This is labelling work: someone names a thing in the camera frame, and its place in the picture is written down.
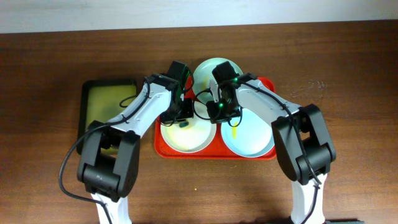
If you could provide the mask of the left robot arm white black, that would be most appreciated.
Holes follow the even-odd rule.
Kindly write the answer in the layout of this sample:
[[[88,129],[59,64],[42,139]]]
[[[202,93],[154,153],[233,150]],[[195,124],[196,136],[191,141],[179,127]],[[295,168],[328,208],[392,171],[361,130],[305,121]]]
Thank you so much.
[[[153,74],[126,109],[105,123],[93,121],[80,138],[77,177],[97,206],[100,223],[130,223],[127,196],[139,170],[140,141],[168,113],[177,122],[189,74]]]

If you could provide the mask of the green yellow sponge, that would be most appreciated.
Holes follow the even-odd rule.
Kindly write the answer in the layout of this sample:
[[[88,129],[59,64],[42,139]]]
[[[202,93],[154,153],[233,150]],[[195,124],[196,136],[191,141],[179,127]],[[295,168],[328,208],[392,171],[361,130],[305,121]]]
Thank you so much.
[[[188,121],[178,124],[179,128],[185,128],[185,127],[187,127],[188,125],[189,125],[189,122],[188,122]]]

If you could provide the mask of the white plate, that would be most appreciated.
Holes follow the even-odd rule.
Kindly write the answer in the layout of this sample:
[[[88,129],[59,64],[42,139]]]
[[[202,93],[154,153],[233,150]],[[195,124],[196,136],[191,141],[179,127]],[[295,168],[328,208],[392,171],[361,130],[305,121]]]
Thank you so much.
[[[179,128],[178,124],[171,126],[162,125],[161,135],[168,146],[174,151],[182,153],[194,153],[206,148],[214,139],[217,125],[206,120],[209,118],[207,108],[202,103],[195,104],[193,118],[187,119],[189,125]]]

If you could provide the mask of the mint green plate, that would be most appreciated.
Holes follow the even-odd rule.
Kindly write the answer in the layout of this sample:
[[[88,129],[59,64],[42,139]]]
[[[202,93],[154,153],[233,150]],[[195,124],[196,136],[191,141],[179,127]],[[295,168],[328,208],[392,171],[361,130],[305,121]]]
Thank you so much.
[[[217,65],[223,63],[223,62],[229,62],[231,66],[233,67],[234,71],[238,75],[243,75],[243,71],[231,60],[226,59],[226,58],[210,58],[208,60],[205,60],[199,66],[195,69],[193,73],[193,79],[194,79],[194,85],[193,85],[193,92],[195,95],[199,93],[200,91],[203,91],[207,88],[209,88],[209,82],[214,81],[217,83],[215,80],[212,71],[216,68]],[[200,94],[196,99],[195,99],[195,104],[197,103],[202,103],[206,105],[208,101],[213,101],[213,97],[211,93],[202,93]]]

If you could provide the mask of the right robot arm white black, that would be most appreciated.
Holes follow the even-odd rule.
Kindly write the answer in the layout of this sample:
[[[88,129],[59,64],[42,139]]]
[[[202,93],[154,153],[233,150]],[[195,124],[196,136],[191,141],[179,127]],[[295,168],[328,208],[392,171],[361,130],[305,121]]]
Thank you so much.
[[[251,73],[210,80],[206,90],[213,97],[206,104],[212,122],[230,121],[242,107],[272,128],[277,161],[292,182],[290,221],[325,223],[323,188],[336,151],[319,107],[291,103]]]

